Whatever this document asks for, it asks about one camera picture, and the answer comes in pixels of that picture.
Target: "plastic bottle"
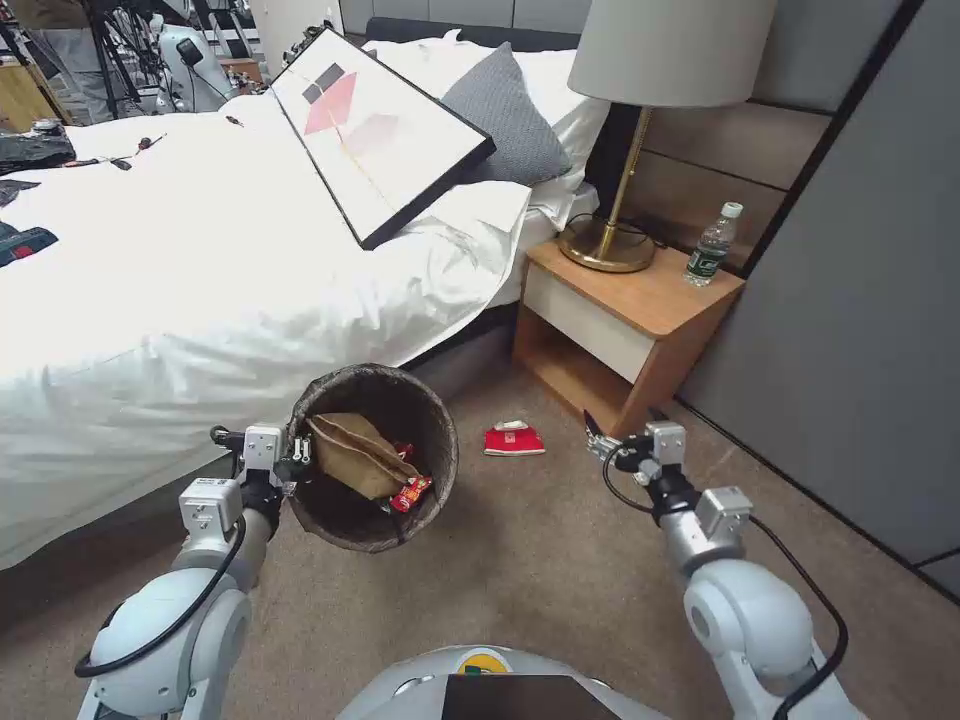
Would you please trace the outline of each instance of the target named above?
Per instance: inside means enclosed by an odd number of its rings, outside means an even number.
[[[740,203],[724,203],[720,217],[703,231],[697,249],[690,256],[687,271],[683,274],[687,282],[697,287],[710,284],[733,245],[737,236],[737,218],[742,212]]]

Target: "lamp shade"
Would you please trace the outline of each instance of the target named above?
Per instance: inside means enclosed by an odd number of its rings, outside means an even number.
[[[568,85],[660,107],[750,97],[776,0],[593,0]]]

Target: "white bed sheet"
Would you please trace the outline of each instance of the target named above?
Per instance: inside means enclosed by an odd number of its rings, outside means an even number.
[[[0,269],[0,568],[215,459],[210,426],[284,422],[315,377],[418,356],[513,267],[512,183],[360,250],[269,96],[71,139],[116,156],[162,132],[128,172],[19,173],[42,184],[0,211],[60,238]]]
[[[589,183],[583,183],[577,194],[573,197],[573,203],[570,206],[570,217],[576,217],[580,213],[592,213],[600,206],[600,198],[597,196],[597,190]],[[523,259],[527,250],[547,242],[557,234],[557,228],[553,221],[543,214],[541,210],[535,207],[527,209],[523,216],[523,227],[520,230],[520,239],[517,241],[517,252],[513,256],[513,268],[504,281],[503,285],[493,296],[489,307],[498,305],[508,305],[520,299],[520,287],[523,284]]]

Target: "framed picture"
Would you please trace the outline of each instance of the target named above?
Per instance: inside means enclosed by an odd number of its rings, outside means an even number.
[[[496,150],[489,135],[329,28],[272,88],[364,250]]]

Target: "nightstand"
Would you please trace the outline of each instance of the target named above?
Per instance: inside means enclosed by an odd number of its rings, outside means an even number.
[[[648,408],[673,397],[743,287],[722,271],[706,287],[690,285],[688,259],[661,249],[648,269],[617,275],[571,262],[554,242],[532,248],[514,361],[604,432],[637,432]]]

